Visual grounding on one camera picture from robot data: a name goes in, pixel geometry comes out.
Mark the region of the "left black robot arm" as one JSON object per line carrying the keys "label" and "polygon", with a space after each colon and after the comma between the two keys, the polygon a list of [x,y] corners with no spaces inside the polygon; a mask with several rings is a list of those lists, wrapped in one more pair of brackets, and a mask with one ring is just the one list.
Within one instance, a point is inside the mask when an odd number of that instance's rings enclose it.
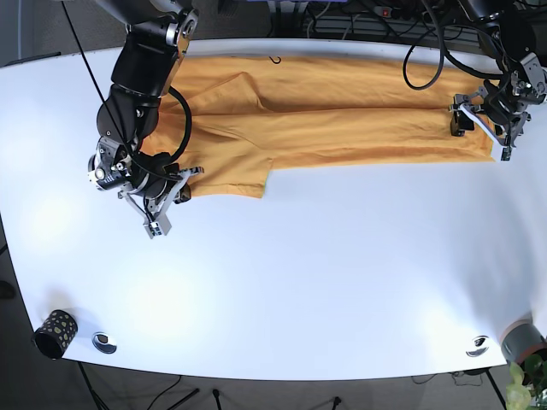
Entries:
{"label": "left black robot arm", "polygon": [[[403,59],[403,79],[415,91],[424,91],[439,79],[449,61],[483,85],[472,94],[456,94],[449,106],[450,133],[462,137],[479,127],[508,161],[515,140],[531,119],[526,109],[546,103],[546,68],[536,53],[537,39],[532,26],[513,1],[449,1],[437,13],[430,2],[422,3],[432,21],[439,49],[437,71],[425,85],[413,85],[407,75],[410,55]],[[493,59],[499,73],[484,73],[458,61],[445,44],[444,29],[459,26],[477,33],[479,46]]]}

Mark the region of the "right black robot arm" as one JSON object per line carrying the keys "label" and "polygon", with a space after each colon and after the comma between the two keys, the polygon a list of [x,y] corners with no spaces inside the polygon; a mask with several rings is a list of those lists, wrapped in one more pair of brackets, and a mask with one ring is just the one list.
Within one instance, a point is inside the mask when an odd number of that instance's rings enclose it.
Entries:
{"label": "right black robot arm", "polygon": [[[144,219],[149,237],[166,235],[171,204],[190,199],[187,184],[201,167],[177,161],[191,135],[191,110],[172,86],[198,21],[190,1],[102,1],[100,6],[126,27],[126,40],[111,75],[109,96],[97,113],[99,139],[88,163],[88,178],[99,190],[118,191]],[[166,95],[185,116],[183,137],[173,152],[143,152],[156,129]]]}

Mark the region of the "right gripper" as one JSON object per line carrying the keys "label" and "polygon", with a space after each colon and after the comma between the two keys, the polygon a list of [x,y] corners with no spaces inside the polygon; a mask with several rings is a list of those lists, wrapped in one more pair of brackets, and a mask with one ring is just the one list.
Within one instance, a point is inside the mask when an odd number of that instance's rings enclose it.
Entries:
{"label": "right gripper", "polygon": [[144,218],[143,227],[150,239],[166,236],[172,227],[167,217],[168,209],[172,204],[191,200],[188,180],[203,172],[202,167],[182,169],[176,174],[179,177],[176,181],[146,176],[136,188],[125,183],[118,192],[118,197],[127,201]]}

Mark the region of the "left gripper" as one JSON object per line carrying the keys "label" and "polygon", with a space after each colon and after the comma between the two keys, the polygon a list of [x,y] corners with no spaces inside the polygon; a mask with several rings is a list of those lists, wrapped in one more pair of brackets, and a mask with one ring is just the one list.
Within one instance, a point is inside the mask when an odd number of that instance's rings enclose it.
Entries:
{"label": "left gripper", "polygon": [[511,113],[502,103],[491,104],[486,92],[456,94],[449,111],[451,135],[463,137],[467,131],[479,128],[492,141],[491,155],[495,161],[512,158],[515,141],[532,118],[527,111]]}

